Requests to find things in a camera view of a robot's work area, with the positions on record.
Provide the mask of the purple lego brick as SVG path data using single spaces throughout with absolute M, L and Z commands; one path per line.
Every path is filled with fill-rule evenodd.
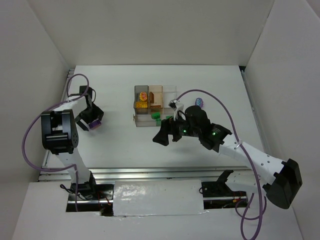
M 94 130 L 94 129 L 98 128 L 101 124 L 102 124 L 101 121 L 99 119 L 96 119 L 96 120 L 92 121 L 91 123 L 89 123 L 88 126 L 91 130 Z

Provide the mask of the brown lego brick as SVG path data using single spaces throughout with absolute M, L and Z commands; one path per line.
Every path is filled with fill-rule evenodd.
M 162 108 L 161 104 L 155 104 L 155 103 L 150 104 L 150 109 L 161 109 L 161 108 Z

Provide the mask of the purple butterfly lego piece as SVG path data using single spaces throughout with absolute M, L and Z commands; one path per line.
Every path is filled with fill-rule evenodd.
M 195 103 L 194 103 L 195 106 L 198 106 L 200 108 L 203 108 L 204 106 L 204 101 L 202 98 L 200 97 L 197 97 L 196 100 L 195 100 Z

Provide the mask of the yellow lego brick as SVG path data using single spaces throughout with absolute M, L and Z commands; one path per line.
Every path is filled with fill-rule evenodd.
M 147 101 L 137 101 L 135 103 L 136 109 L 147 109 L 148 108 L 148 102 Z
M 139 100 L 142 102 L 145 102 L 148 100 L 148 94 L 146 92 L 140 92 L 139 93 Z

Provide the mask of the brown yellow lego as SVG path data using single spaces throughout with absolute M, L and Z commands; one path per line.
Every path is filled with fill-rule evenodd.
M 155 95 L 154 95 L 153 92 L 150 92 L 150 93 L 149 93 L 149 102 L 150 102 L 151 104 L 154 104 L 154 103 L 155 103 Z

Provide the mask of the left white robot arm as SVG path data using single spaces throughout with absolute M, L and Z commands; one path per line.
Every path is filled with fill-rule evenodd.
M 43 147 L 68 168 L 71 186 L 67 191 L 84 200 L 98 197 L 96 180 L 78 150 L 78 128 L 88 132 L 102 124 L 104 112 L 94 103 L 95 93 L 82 85 L 79 93 L 70 95 L 66 103 L 40 116 Z

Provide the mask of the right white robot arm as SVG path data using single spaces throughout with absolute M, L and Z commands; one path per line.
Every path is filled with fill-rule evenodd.
M 199 106 L 189 106 L 185 111 L 176 108 L 172 117 L 161 121 L 152 141 L 167 146 L 169 136 L 173 142 L 182 137 L 198 138 L 207 150 L 243 163 L 262 180 L 258 191 L 281 209 L 291 206 L 303 184 L 300 166 L 295 160 L 284 161 L 237 139 L 229 129 L 212 123 Z

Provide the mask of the clear long plastic container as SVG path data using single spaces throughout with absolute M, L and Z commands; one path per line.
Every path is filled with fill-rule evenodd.
M 151 118 L 151 114 L 154 112 L 151 112 L 150 109 L 148 109 L 147 114 L 136 114 L 136 111 L 134 110 L 134 121 L 136 127 L 156 127 L 156 119 Z M 174 111 L 171 108 L 163 108 L 160 112 L 160 119 L 165 120 L 166 116 L 173 116 Z

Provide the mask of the clear square plastic container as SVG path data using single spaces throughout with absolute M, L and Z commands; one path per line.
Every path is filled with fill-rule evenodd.
M 176 85 L 164 85 L 162 89 L 163 107 L 169 108 L 171 100 L 177 97 Z

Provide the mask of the smoky grey plastic container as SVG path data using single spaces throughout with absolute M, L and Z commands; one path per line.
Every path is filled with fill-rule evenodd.
M 147 101 L 148 108 L 136 108 L 136 102 L 141 102 L 139 99 L 140 92 L 146 92 L 148 94 Z M 134 87 L 134 109 L 136 114 L 147 114 L 149 111 L 149 86 L 148 85 L 136 85 Z

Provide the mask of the orange tinted plastic container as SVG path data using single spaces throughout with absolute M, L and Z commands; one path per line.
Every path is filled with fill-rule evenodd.
M 148 89 L 148 95 L 150 92 L 154 93 L 154 104 L 161 105 L 161 109 L 150 109 L 150 96 L 149 96 L 149 109 L 151 113 L 161 112 L 163 109 L 163 86 L 162 85 L 150 85 Z

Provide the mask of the aluminium frame rail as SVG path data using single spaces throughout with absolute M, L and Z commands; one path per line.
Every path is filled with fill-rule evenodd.
M 225 170 L 237 174 L 250 174 L 251 170 L 243 166 L 214 166 L 214 167 L 153 167 L 153 168 L 92 168 L 98 184 L 114 181 L 153 181 L 199 179 L 210 181 L 217 179 Z

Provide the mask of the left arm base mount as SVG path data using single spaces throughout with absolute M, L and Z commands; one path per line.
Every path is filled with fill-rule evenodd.
M 77 196 L 72 188 L 60 184 L 61 189 L 68 193 L 66 212 L 96 212 L 104 217 L 114 215 L 114 185 L 98 184 L 95 193 L 81 193 L 78 189 Z

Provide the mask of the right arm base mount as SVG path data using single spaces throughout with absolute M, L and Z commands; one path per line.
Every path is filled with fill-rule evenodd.
M 232 191 L 225 184 L 217 181 L 202 182 L 199 193 L 203 197 L 205 210 L 245 208 L 248 204 L 247 193 Z

